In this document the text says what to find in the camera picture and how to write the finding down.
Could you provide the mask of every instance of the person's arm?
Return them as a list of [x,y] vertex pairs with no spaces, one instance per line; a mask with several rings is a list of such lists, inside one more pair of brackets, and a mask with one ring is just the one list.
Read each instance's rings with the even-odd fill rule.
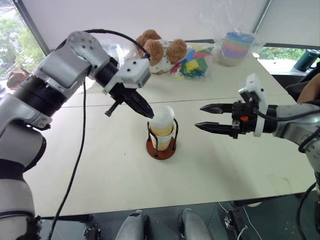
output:
[[315,75],[304,87],[296,102],[300,104],[312,101],[315,100],[318,96],[320,96],[320,73]]

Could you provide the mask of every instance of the stack of colorful bowls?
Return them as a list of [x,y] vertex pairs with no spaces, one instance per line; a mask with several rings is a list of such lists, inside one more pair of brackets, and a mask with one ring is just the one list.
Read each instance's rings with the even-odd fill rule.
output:
[[228,66],[239,64],[247,55],[254,40],[252,34],[228,32],[220,49],[220,62]]

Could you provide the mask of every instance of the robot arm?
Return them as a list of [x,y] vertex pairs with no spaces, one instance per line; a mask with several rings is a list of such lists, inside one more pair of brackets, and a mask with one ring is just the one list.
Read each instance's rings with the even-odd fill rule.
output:
[[34,218],[32,193],[23,179],[23,172],[36,165],[46,148],[46,139],[35,129],[50,128],[52,115],[87,76],[115,99],[107,116],[122,102],[145,117],[154,116],[136,91],[150,77],[148,59],[129,60],[121,69],[117,64],[94,36],[76,31],[39,64],[13,95],[0,100],[1,239],[38,239],[39,219]]
[[[299,151],[306,154],[315,172],[316,191],[319,195],[315,216],[320,216],[320,104],[313,102],[268,106],[266,92],[254,74],[247,78],[245,86],[238,92],[245,103],[209,104],[201,108],[212,114],[232,113],[232,125],[201,122],[195,126],[210,133],[229,135],[234,139],[239,134],[249,132],[253,132],[255,137],[262,133],[272,133],[277,138],[299,145]],[[317,219],[316,229],[320,233],[320,222]]]

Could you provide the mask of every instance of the brown teddy bear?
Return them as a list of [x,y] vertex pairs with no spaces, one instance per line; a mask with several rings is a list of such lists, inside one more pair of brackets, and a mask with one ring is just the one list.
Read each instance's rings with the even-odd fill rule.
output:
[[[150,72],[162,74],[169,71],[176,63],[187,54],[187,44],[181,39],[172,42],[165,41],[155,30],[147,30],[136,41],[148,51]],[[137,47],[140,56],[144,53]]]

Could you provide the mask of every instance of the table surface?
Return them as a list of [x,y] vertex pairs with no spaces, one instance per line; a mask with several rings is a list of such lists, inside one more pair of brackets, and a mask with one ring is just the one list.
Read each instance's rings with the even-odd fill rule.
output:
[[[228,67],[218,63],[212,65],[212,76],[203,80],[176,79],[169,73],[153,74],[138,92],[148,103],[239,98],[238,90],[246,77],[256,73],[268,96],[286,95],[287,91],[251,55],[238,66]],[[87,106],[112,105],[109,95],[101,94],[102,88],[95,83],[87,91]],[[74,94],[63,106],[83,105],[83,94]]]
[[[199,108],[233,103],[222,98],[170,102],[179,123],[177,148],[167,160],[146,150],[147,119],[127,105],[112,117],[106,106],[86,108],[86,138],[77,173],[61,215],[112,212],[218,201],[270,197],[304,191],[313,170],[298,146],[284,139],[252,133],[232,139],[194,126],[212,121],[231,124],[231,115]],[[269,104],[294,101],[288,95],[268,97]],[[151,103],[154,107],[160,103]],[[43,132],[47,149],[36,167],[24,174],[36,214],[53,216],[65,194],[82,135],[82,108],[63,107],[52,128]]]

